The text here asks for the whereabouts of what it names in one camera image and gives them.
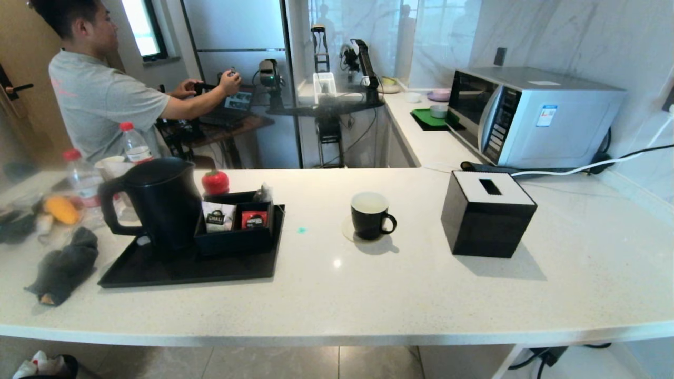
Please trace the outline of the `black electric kettle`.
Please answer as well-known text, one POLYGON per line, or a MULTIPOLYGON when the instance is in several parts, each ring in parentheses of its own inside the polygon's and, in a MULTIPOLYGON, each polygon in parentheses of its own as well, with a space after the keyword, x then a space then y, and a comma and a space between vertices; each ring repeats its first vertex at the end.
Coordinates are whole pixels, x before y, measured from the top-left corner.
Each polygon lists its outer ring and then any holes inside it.
POLYGON ((202 197, 194 172, 192 162, 160 158, 135 165, 121 177, 102 183, 98 196, 111 233, 147 236, 162 251, 191 247, 202 216, 202 197), (113 197, 118 193, 128 196, 140 226, 121 225, 113 206, 113 197))

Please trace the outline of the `red package with white label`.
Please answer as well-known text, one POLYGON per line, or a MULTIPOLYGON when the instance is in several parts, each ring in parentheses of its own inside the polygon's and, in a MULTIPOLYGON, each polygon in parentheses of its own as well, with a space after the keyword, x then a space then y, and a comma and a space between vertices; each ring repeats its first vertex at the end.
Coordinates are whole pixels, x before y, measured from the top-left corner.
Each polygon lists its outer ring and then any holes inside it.
POLYGON ((268 211, 243 210, 241 212, 241 228, 243 230, 255 230, 256 228, 268 227, 268 211))

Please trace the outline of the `black sachet organizer box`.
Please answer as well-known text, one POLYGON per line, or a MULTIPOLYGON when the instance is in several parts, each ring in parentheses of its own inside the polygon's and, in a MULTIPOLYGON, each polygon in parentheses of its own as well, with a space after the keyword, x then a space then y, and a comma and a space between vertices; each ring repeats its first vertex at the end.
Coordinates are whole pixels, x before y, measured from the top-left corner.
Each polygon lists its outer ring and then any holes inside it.
POLYGON ((205 231, 204 214, 200 214, 194 233, 195 242, 202 256, 224 256, 224 254, 250 254, 253 251, 267 251, 274 245, 274 202, 253 203, 255 192, 239 192, 207 196, 204 202, 236 205, 233 229, 219 233, 205 231), (255 230, 241 228, 243 210, 268 211, 268 227, 255 230))

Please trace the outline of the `white Chali tea packet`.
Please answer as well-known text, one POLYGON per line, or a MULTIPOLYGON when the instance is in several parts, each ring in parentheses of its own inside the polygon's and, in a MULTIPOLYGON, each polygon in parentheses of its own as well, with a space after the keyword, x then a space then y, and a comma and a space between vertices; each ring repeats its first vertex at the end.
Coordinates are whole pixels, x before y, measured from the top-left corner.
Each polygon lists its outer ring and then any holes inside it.
POLYGON ((205 231, 219 233, 233 229, 236 205, 202 202, 205 231))

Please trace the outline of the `black round stand table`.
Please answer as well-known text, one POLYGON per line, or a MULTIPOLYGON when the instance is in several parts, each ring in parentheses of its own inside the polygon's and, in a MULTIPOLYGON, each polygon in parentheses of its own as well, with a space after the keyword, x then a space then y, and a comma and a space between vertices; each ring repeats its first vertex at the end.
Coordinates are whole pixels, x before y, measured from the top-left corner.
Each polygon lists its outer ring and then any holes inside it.
POLYGON ((318 137, 318 150, 320 164, 318 168, 347 168, 346 153, 349 153, 367 134, 378 120, 378 109, 385 105, 384 100, 375 99, 373 101, 342 101, 339 97, 323 97, 317 105, 284 108, 280 106, 270 106, 266 113, 269 115, 283 115, 291 117, 312 117, 315 120, 316 133, 318 137), (351 115, 359 111, 374 110, 374 118, 369 123, 366 130, 359 136, 355 142, 347 148, 344 148, 342 137, 342 115, 351 115), (323 145, 336 144, 339 147, 339 155, 331 160, 325 160, 323 156, 323 145))

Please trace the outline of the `white plastic holder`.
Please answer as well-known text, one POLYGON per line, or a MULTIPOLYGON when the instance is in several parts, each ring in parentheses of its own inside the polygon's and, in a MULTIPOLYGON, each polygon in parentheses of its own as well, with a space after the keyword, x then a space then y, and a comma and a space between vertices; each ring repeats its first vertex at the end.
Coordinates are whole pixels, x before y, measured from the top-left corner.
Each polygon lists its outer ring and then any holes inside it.
POLYGON ((337 89, 332 72, 318 72, 313 74, 314 104, 318 105, 324 97, 335 97, 337 89))

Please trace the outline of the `brown wooden desk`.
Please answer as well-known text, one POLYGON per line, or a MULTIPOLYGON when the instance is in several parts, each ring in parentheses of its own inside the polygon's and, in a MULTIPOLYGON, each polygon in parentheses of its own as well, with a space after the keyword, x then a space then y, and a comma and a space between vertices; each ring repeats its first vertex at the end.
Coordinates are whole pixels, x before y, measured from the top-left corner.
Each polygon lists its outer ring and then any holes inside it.
POLYGON ((195 162, 191 163, 200 170, 245 169, 235 138, 272 124, 270 118, 255 114, 226 126, 201 123, 205 138, 191 143, 195 153, 195 162))

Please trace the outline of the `green cutting board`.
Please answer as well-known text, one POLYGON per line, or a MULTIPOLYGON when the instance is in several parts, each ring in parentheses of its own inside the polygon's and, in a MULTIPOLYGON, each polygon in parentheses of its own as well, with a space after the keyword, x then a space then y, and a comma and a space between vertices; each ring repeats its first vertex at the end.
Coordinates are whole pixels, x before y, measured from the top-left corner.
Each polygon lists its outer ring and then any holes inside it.
POLYGON ((411 112, 412 118, 423 131, 448 131, 450 128, 465 130, 465 126, 460 123, 460 118, 453 111, 440 111, 440 115, 440 118, 433 117, 430 108, 414 109, 411 112))

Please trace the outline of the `red toy tomato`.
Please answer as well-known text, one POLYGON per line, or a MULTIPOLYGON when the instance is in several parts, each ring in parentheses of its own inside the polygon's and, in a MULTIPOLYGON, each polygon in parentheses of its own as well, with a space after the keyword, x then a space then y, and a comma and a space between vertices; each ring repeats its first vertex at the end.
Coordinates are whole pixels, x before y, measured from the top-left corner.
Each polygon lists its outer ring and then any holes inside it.
POLYGON ((205 173, 201 183, 204 191, 210 196, 225 194, 230 190, 229 176, 220 170, 211 170, 205 173))

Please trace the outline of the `black tissue box white lid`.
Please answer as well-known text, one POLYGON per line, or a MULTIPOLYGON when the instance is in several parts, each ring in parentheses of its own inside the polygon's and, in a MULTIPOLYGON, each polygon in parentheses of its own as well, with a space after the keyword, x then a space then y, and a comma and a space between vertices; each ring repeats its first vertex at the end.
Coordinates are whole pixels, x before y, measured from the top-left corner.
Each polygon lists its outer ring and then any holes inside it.
POLYGON ((510 259, 537 208, 510 174, 451 171, 440 220, 455 256, 510 259))

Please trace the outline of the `silver refrigerator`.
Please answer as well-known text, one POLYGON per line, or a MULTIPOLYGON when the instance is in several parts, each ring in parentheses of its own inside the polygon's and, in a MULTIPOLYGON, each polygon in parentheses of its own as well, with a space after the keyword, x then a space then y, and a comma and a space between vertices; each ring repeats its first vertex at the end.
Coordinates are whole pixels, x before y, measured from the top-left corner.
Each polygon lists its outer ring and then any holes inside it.
POLYGON ((245 84, 255 86, 252 110, 266 115, 269 96, 260 83, 259 64, 277 60, 285 81, 285 108, 296 104, 293 62, 284 0, 181 0, 202 77, 233 68, 245 84))

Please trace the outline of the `yellow toy corn cob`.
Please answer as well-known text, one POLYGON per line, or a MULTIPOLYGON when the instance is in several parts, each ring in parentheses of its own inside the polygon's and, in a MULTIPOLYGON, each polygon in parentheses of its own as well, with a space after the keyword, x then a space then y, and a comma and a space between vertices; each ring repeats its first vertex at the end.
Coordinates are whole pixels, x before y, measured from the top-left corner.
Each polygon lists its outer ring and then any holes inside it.
POLYGON ((44 209, 57 221, 65 225, 77 225, 81 214, 74 204, 64 196, 50 196, 44 201, 44 209))

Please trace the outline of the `dark grey cloth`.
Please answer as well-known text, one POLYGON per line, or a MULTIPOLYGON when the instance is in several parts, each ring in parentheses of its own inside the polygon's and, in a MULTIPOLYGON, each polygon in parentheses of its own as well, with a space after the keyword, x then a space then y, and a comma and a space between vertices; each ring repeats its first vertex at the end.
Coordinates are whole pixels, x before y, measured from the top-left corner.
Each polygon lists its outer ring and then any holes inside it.
POLYGON ((37 278, 24 290, 40 304, 58 307, 91 276, 98 256, 98 237, 89 228, 77 228, 69 244, 41 259, 37 278))

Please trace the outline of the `black ladder-shaped frame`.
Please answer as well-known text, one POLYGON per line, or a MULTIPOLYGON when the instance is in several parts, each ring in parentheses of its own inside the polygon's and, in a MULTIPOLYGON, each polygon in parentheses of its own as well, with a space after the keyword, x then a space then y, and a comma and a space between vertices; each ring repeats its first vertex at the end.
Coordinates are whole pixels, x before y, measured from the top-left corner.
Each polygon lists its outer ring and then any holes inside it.
POLYGON ((310 31, 313 38, 315 72, 327 73, 330 71, 330 57, 327 46, 326 28, 323 24, 313 24, 310 31))

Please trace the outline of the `window with dark frame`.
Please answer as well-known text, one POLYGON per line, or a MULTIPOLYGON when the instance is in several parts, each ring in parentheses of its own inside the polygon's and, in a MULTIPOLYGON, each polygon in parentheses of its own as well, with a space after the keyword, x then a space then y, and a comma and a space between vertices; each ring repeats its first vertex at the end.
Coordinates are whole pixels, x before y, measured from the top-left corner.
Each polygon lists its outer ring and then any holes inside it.
POLYGON ((144 62, 169 58, 153 0, 121 0, 133 38, 144 62))

